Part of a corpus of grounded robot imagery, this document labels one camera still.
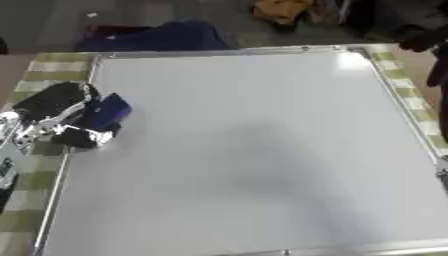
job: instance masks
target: floor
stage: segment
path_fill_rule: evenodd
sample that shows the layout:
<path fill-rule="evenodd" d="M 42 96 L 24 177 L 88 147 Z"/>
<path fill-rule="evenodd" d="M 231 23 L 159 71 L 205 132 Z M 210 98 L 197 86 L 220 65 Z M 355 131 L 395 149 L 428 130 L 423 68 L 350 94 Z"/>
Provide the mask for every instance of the floor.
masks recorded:
<path fill-rule="evenodd" d="M 2 0 L 0 36 L 12 53 L 71 51 L 86 25 L 157 26 L 171 20 L 212 23 L 232 47 L 366 42 L 344 29 L 299 24 L 278 34 L 255 20 L 255 0 Z"/>

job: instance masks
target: blue eraser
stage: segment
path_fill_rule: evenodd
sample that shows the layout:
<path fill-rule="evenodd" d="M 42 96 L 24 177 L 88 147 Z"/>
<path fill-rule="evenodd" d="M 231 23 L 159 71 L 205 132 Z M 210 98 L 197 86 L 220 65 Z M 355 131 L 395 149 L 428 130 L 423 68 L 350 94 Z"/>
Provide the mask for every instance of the blue eraser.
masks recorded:
<path fill-rule="evenodd" d="M 99 104 L 98 111 L 94 114 L 89 127 L 96 131 L 104 131 L 113 123 L 119 123 L 131 113 L 131 106 L 118 94 L 112 93 Z"/>

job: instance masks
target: green checkered cloth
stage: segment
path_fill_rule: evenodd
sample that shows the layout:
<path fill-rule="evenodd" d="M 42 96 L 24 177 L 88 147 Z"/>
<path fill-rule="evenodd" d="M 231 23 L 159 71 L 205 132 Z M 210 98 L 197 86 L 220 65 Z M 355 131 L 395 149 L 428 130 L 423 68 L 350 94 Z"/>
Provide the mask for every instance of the green checkered cloth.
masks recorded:
<path fill-rule="evenodd" d="M 438 149 L 448 154 L 448 146 L 438 129 L 437 116 L 423 99 L 412 81 L 405 75 L 402 64 L 385 45 L 367 48 L 373 61 L 402 97 L 406 107 L 418 121 L 420 129 Z M 47 86 L 62 81 L 85 81 L 94 54 L 39 54 L 18 84 L 7 106 L 11 106 Z M 38 143 L 24 162 L 18 184 L 0 215 L 0 256 L 28 256 L 40 226 L 44 207 L 53 179 L 62 161 L 62 148 L 48 142 Z M 421 256 L 448 256 L 448 253 Z"/>
<path fill-rule="evenodd" d="M 46 88 L 88 78 L 92 54 L 45 53 L 31 62 L 5 109 Z M 0 215 L 0 255 L 29 256 L 43 217 L 47 196 L 62 161 L 62 147 L 49 142 L 35 145 L 23 163 L 15 191 Z"/>
<path fill-rule="evenodd" d="M 402 98 L 406 108 L 413 114 L 420 130 L 437 149 L 439 156 L 448 155 L 448 145 L 439 130 L 438 117 L 431 106 L 406 76 L 403 64 L 389 51 L 387 45 L 372 45 L 368 51 L 374 62 L 382 69 L 382 73 Z"/>

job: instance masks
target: whiteboard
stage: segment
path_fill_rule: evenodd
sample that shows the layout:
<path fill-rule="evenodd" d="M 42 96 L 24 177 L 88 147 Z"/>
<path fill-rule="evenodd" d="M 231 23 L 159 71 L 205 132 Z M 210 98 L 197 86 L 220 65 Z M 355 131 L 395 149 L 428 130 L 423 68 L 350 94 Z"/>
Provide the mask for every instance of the whiteboard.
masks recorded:
<path fill-rule="evenodd" d="M 435 167 L 359 53 L 103 59 L 96 74 L 134 112 L 73 156 L 46 256 L 448 238 Z"/>

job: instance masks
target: robotic arm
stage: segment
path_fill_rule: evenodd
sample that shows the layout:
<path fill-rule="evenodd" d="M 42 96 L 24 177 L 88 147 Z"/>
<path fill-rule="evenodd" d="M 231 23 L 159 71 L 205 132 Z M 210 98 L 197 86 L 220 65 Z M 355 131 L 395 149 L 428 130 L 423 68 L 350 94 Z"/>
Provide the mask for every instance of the robotic arm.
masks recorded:
<path fill-rule="evenodd" d="M 0 113 L 0 191 L 11 187 L 35 142 L 101 146 L 114 137 L 119 119 L 129 112 L 129 105 L 116 94 L 101 101 L 92 85 L 64 82 Z"/>

